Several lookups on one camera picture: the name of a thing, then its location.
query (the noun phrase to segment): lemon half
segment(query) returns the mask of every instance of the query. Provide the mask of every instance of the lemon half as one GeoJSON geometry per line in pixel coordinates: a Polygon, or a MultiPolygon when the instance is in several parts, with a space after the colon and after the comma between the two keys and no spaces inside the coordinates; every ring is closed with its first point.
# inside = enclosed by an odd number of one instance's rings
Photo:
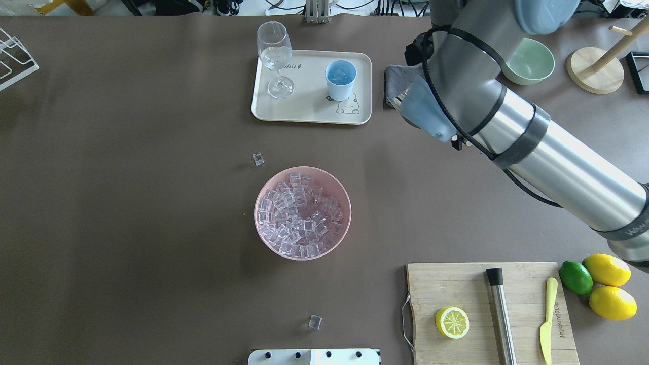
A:
{"type": "Polygon", "coordinates": [[[449,338],[462,338],[469,332],[469,316],[458,307],[444,307],[435,314],[439,332],[449,338]]]}

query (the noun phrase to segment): wooden mug stand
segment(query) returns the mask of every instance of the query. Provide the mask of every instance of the wooden mug stand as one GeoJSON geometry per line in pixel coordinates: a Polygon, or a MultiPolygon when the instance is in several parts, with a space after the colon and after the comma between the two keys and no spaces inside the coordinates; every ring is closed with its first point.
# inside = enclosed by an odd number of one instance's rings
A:
{"type": "Polygon", "coordinates": [[[624,80],[624,69],[617,59],[636,38],[649,32],[649,17],[640,21],[632,30],[618,27],[609,30],[624,35],[611,49],[584,47],[573,52],[566,61],[570,78],[580,88],[594,94],[610,94],[619,89],[624,80]]]}

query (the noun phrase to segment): wooden cutting board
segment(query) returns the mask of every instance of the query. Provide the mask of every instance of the wooden cutting board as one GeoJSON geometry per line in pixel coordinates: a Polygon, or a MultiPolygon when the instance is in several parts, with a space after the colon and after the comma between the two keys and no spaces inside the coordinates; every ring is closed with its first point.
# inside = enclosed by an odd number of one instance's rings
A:
{"type": "Polygon", "coordinates": [[[545,364],[539,327],[545,321],[545,284],[559,281],[552,325],[552,364],[578,365],[568,308],[556,262],[425,262],[408,264],[415,365],[502,364],[498,322],[485,269],[502,268],[514,349],[519,365],[545,364]],[[462,308],[469,333],[459,340],[435,326],[442,307],[462,308]]]}

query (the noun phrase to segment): yellow knife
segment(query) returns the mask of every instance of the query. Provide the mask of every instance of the yellow knife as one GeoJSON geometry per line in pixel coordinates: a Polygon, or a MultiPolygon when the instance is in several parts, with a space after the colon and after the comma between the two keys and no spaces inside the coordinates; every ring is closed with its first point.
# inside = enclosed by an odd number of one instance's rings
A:
{"type": "Polygon", "coordinates": [[[554,310],[554,301],[557,299],[557,279],[551,277],[545,287],[545,323],[541,325],[539,333],[541,335],[541,351],[545,363],[552,365],[552,312],[554,310]]]}

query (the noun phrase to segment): pink bowl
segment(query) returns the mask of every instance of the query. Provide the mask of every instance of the pink bowl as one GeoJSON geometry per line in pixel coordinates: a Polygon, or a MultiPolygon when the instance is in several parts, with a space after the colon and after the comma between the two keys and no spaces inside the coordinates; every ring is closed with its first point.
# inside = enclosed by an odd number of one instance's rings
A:
{"type": "Polygon", "coordinates": [[[351,222],[352,219],[352,203],[349,200],[349,195],[347,195],[347,191],[345,190],[345,187],[333,175],[331,175],[325,170],[320,170],[319,168],[312,168],[309,166],[298,166],[295,168],[286,169],[278,173],[277,175],[271,177],[271,179],[266,182],[266,184],[259,191],[259,195],[257,195],[257,201],[254,204],[254,214],[252,216],[254,219],[254,226],[257,228],[257,234],[259,234],[259,237],[262,239],[264,244],[269,249],[271,249],[272,252],[276,253],[277,255],[280,255],[281,257],[288,258],[290,260],[307,261],[307,260],[313,260],[315,258],[325,256],[329,252],[333,251],[336,247],[338,247],[340,242],[343,241],[345,235],[347,234],[347,231],[349,230],[349,223],[351,222]],[[282,181],[288,182],[288,174],[293,172],[300,173],[301,175],[310,175],[311,177],[313,177],[313,183],[322,186],[324,188],[325,195],[330,195],[338,199],[338,204],[340,206],[340,209],[343,211],[343,220],[341,221],[343,225],[343,232],[340,234],[338,241],[330,249],[314,257],[297,258],[297,257],[282,255],[281,253],[279,253],[279,251],[277,251],[273,247],[273,245],[267,242],[266,239],[259,232],[260,226],[259,223],[257,222],[257,212],[259,211],[260,200],[264,197],[264,194],[266,194],[266,190],[275,189],[277,184],[281,183],[282,181]]]}

